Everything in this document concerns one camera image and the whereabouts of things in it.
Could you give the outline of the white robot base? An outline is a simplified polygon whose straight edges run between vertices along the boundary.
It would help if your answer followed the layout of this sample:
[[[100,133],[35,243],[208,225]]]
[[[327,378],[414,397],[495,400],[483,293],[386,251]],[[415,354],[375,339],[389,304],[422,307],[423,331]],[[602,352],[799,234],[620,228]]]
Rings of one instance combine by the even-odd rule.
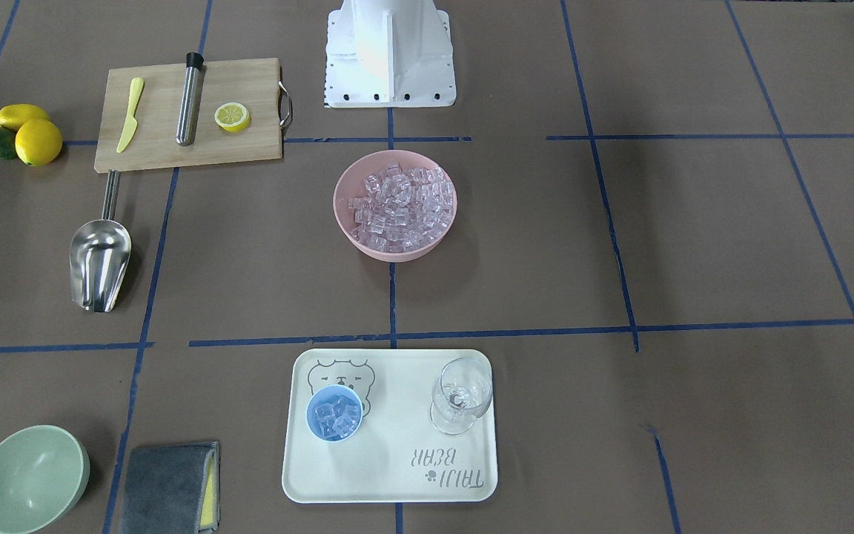
[[[433,1],[345,1],[326,21],[327,108],[446,108],[457,101],[447,11]]]

